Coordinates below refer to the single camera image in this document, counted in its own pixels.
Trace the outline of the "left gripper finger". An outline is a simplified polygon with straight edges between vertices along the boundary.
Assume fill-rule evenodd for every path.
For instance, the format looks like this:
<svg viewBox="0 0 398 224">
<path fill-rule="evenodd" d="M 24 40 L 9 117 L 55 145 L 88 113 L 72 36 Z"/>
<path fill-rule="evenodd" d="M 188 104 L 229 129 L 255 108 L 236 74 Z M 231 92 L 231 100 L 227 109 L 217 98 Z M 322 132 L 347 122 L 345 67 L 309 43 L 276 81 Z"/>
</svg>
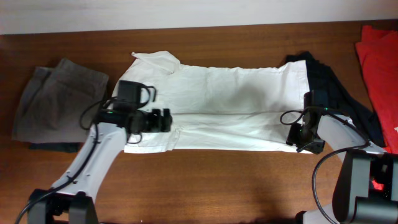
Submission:
<svg viewBox="0 0 398 224">
<path fill-rule="evenodd" d="M 152 110 L 152 127 L 151 131 L 153 133 L 158 133 L 161 130 L 161 112 L 160 109 L 153 109 Z"/>
<path fill-rule="evenodd" d="M 168 108 L 163 109 L 163 117 L 162 117 L 162 132 L 170 132 L 172 125 L 172 116 L 170 114 L 170 110 Z"/>
</svg>

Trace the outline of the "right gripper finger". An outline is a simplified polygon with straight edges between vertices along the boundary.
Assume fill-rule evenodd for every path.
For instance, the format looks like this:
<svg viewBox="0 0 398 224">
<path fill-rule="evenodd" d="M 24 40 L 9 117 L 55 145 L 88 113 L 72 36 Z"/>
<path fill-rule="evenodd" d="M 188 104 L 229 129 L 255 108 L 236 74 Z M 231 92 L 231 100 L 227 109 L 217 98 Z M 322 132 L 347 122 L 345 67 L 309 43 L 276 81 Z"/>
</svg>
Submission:
<svg viewBox="0 0 398 224">
<path fill-rule="evenodd" d="M 313 141 L 300 143 L 297 145 L 297 152 L 311 152 L 312 154 L 320 154 L 323 152 L 325 141 L 321 139 L 314 139 Z"/>
<path fill-rule="evenodd" d="M 292 124 L 289 129 L 286 144 L 293 146 L 299 143 L 299 124 Z"/>
</svg>

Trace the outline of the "white polo shirt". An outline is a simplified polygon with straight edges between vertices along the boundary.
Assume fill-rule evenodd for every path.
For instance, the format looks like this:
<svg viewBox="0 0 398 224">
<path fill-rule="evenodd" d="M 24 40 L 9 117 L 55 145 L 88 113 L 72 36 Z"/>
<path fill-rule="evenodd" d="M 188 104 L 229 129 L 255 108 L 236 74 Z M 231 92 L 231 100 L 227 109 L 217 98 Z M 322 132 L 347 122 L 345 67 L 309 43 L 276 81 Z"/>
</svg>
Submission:
<svg viewBox="0 0 398 224">
<path fill-rule="evenodd" d="M 287 121 L 297 118 L 309 91 L 304 60 L 275 68 L 184 65 L 170 52 L 136 53 L 123 80 L 157 90 L 145 111 L 167 108 L 167 133 L 132 136 L 126 153 L 174 149 L 295 152 Z"/>
</svg>

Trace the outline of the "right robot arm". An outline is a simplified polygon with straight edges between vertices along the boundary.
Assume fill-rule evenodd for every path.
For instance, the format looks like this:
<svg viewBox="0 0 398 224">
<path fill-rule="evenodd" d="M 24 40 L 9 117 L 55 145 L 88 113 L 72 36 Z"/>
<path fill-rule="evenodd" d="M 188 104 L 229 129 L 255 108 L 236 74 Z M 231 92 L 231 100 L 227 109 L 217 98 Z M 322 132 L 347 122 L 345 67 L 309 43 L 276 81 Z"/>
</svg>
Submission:
<svg viewBox="0 0 398 224">
<path fill-rule="evenodd" d="M 304 94 L 304 108 L 289 123 L 286 143 L 297 152 L 332 152 L 322 157 L 312 174 L 317 209 L 302 211 L 296 223 L 397 223 L 397 155 L 375 145 L 352 122 L 347 113 L 332 109 L 324 91 Z M 338 155 L 342 166 L 332 203 L 322 206 L 316 179 L 320 166 Z"/>
</svg>

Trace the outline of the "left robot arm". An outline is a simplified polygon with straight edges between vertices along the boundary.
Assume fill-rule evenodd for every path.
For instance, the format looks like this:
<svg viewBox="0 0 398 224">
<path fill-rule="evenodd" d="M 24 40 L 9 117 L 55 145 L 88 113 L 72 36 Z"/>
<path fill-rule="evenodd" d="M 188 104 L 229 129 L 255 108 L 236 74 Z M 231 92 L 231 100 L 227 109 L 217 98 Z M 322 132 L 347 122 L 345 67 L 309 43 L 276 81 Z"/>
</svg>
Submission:
<svg viewBox="0 0 398 224">
<path fill-rule="evenodd" d="M 141 100 L 143 91 L 147 101 Z M 32 192 L 16 222 L 26 215 L 28 223 L 56 223 L 56 216 L 67 213 L 69 223 L 98 223 L 97 193 L 129 138 L 171 130 L 168 108 L 142 110 L 148 101 L 155 101 L 156 95 L 154 86 L 122 80 L 116 96 L 94 103 L 97 111 L 88 127 L 90 133 L 76 158 L 51 188 Z"/>
</svg>

